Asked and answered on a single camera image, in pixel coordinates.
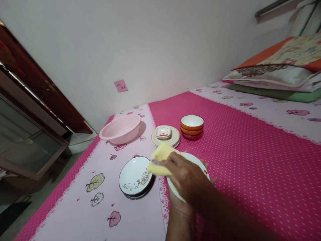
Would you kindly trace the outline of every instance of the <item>orange bowl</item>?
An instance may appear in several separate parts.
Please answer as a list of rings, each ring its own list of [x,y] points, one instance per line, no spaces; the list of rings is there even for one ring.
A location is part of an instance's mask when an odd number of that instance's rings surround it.
[[[198,115],[186,115],[181,118],[181,126],[188,131],[198,131],[204,126],[204,119]]]
[[[200,139],[203,136],[204,132],[201,132],[200,134],[196,135],[196,136],[191,136],[191,135],[187,135],[184,132],[182,132],[182,136],[188,140],[197,140]]]
[[[190,135],[190,136],[197,136],[198,134],[201,134],[201,133],[202,133],[203,127],[202,127],[202,129],[200,129],[200,130],[198,130],[198,131],[189,131],[189,130],[184,129],[184,128],[181,126],[181,131],[182,131],[184,134],[187,134],[187,135]]]

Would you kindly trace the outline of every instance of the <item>pink plastic basin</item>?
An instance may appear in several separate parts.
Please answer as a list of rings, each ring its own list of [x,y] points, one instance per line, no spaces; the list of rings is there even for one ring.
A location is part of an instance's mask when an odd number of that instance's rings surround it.
[[[140,121],[139,115],[126,115],[107,124],[99,137],[117,145],[125,144],[138,135]]]

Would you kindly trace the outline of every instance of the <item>yellow cloth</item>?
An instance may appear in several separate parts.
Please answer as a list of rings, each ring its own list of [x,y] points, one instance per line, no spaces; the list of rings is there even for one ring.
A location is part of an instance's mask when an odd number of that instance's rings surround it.
[[[175,150],[173,147],[168,145],[166,142],[162,143],[156,151],[151,156],[151,161],[156,160],[160,162],[162,160],[166,160],[168,156],[172,153],[176,152],[181,154],[179,151]],[[172,173],[164,166],[158,166],[152,162],[149,162],[147,171],[156,176],[170,176]]]

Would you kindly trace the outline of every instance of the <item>pink sticky note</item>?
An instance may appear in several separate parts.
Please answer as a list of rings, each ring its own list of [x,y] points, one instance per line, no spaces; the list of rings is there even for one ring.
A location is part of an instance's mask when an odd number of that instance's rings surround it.
[[[114,82],[116,89],[118,90],[118,92],[124,92],[124,91],[128,91],[127,86],[125,84],[124,80],[118,80],[116,82]]]

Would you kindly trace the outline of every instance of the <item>green blanket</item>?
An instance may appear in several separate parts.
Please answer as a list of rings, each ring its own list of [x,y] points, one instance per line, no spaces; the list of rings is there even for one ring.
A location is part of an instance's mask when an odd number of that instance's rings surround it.
[[[313,92],[295,92],[287,90],[271,90],[271,89],[260,89],[244,85],[231,84],[229,89],[237,90],[245,93],[256,94],[267,96],[275,99],[283,99],[297,102],[315,102],[321,98],[321,88]]]

